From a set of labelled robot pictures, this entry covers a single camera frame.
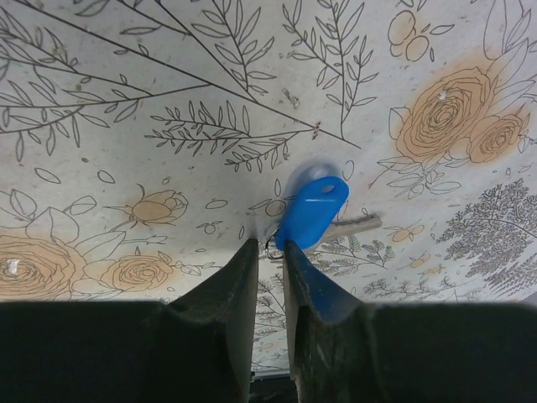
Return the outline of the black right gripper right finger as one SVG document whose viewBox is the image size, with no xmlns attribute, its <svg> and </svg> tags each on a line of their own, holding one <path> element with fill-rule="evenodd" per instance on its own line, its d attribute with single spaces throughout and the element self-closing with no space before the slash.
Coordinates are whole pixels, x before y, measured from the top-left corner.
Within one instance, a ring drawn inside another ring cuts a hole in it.
<svg viewBox="0 0 537 403">
<path fill-rule="evenodd" d="M 536 309 L 366 303 L 284 246 L 289 365 L 301 402 L 533 402 Z"/>
</svg>

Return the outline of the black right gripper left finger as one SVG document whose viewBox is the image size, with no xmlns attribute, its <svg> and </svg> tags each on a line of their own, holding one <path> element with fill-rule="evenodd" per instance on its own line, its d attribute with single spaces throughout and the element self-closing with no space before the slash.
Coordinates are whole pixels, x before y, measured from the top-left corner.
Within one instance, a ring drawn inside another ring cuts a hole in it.
<svg viewBox="0 0 537 403">
<path fill-rule="evenodd" d="M 258 241 L 170 303 L 4 302 L 4 402 L 245 402 Z"/>
</svg>

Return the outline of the blue key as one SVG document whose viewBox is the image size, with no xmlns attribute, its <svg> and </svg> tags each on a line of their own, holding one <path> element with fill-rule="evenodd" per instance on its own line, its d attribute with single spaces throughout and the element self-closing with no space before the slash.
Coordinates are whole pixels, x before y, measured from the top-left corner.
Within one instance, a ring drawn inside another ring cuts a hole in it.
<svg viewBox="0 0 537 403">
<path fill-rule="evenodd" d="M 297 192 L 283 218 L 266 245 L 284 251 L 285 243 L 294 242 L 307 250 L 339 237 L 346 237 L 380 228 L 377 214 L 345 221 L 336 216 L 349 197 L 349 186 L 339 176 L 324 176 L 310 180 Z"/>
</svg>

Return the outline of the floral table mat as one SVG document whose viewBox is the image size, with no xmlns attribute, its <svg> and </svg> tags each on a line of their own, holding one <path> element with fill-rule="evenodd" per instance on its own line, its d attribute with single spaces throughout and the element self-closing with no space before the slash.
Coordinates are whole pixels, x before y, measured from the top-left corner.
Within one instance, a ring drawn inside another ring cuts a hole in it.
<svg viewBox="0 0 537 403">
<path fill-rule="evenodd" d="M 4 1 L 1 298 L 169 302 L 260 244 L 252 366 L 288 368 L 274 232 L 365 301 L 536 292 L 533 1 Z"/>
</svg>

